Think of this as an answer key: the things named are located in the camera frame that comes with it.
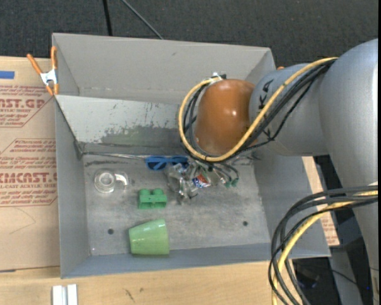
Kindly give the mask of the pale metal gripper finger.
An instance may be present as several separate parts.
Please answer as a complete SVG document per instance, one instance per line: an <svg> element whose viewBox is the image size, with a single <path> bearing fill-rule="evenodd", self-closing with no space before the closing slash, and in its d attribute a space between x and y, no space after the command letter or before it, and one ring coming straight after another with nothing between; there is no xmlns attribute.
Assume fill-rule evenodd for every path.
<svg viewBox="0 0 381 305"><path fill-rule="evenodd" d="M180 204L189 203L191 199L198 195L198 188L192 182L182 182L178 193L178 202Z"/></svg>
<svg viewBox="0 0 381 305"><path fill-rule="evenodd" d="M171 166L167 169L167 178L170 184L178 184L182 179L190 180L188 168L180 166Z"/></svg>

